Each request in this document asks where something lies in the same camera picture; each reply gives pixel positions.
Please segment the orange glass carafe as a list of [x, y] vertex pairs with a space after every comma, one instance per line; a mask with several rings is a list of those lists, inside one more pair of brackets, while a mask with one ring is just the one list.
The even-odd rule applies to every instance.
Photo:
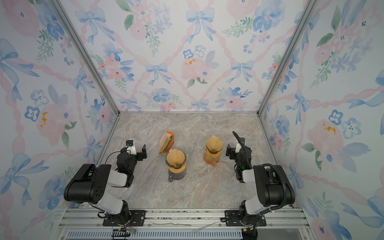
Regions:
[[220, 157], [213, 158], [213, 157], [210, 157], [210, 156], [207, 155], [207, 154], [204, 154], [203, 159], [204, 159], [204, 161], [205, 161], [207, 164], [210, 164], [210, 165], [212, 165], [213, 167], [216, 167], [217, 164], [218, 164], [218, 162], [220, 161]]

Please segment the coffee filter pack orange clip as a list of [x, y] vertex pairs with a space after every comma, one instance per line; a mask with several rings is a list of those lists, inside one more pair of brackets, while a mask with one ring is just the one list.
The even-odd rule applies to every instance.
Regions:
[[174, 136], [174, 133], [172, 132], [165, 132], [162, 137], [161, 137], [161, 140], [160, 140], [160, 147], [159, 147], [159, 154], [167, 154], [171, 147], [173, 146], [174, 144], [174, 141], [175, 141], [175, 136]]

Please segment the grey glass carafe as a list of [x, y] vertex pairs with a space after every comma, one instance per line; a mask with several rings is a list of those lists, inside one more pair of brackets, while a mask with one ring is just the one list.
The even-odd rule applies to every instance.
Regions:
[[185, 177], [186, 175], [186, 170], [181, 172], [181, 173], [173, 173], [171, 170], [168, 170], [168, 182], [172, 183], [174, 180], [181, 180]]

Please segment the green glass dripper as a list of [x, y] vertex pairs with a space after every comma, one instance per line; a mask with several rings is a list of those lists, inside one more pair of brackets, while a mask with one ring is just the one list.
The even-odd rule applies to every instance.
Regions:
[[212, 155], [216, 155], [216, 154], [218, 154], [219, 152], [221, 152], [222, 149], [219, 150], [219, 151], [212, 151], [212, 150], [210, 150], [210, 149], [207, 149], [207, 151], [208, 151], [210, 154], [212, 154]]

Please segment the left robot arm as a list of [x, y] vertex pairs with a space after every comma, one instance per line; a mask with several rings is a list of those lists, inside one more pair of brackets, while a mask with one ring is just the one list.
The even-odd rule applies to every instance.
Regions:
[[118, 199], [106, 191], [113, 188], [129, 188], [134, 180], [134, 170], [139, 161], [147, 158], [146, 146], [136, 151], [133, 140], [118, 151], [117, 169], [110, 164], [84, 164], [64, 190], [64, 199], [76, 204], [88, 203], [99, 210], [104, 227], [142, 227], [146, 211], [130, 210], [127, 201]]

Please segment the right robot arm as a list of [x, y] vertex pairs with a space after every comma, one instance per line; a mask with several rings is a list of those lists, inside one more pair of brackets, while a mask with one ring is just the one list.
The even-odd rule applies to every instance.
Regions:
[[250, 226], [254, 223], [265, 224], [265, 214], [292, 205], [295, 200], [293, 187], [282, 166], [272, 164], [251, 165], [252, 150], [237, 144], [235, 148], [227, 146], [226, 156], [235, 161], [236, 179], [240, 183], [254, 184], [255, 196], [243, 201], [236, 214], [226, 211], [227, 225]]

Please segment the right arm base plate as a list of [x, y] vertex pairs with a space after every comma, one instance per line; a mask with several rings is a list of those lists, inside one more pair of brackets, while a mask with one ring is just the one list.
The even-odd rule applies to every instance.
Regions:
[[242, 216], [239, 210], [225, 210], [225, 216], [221, 218], [221, 222], [227, 227], [244, 227], [248, 228], [256, 223], [256, 227], [266, 227], [267, 222], [264, 216], [247, 215]]

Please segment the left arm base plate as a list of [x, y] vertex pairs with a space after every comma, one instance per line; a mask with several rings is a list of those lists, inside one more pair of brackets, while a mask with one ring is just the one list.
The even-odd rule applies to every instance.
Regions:
[[145, 210], [130, 210], [129, 220], [123, 222], [123, 220], [117, 217], [106, 217], [103, 221], [104, 227], [143, 227], [146, 219]]

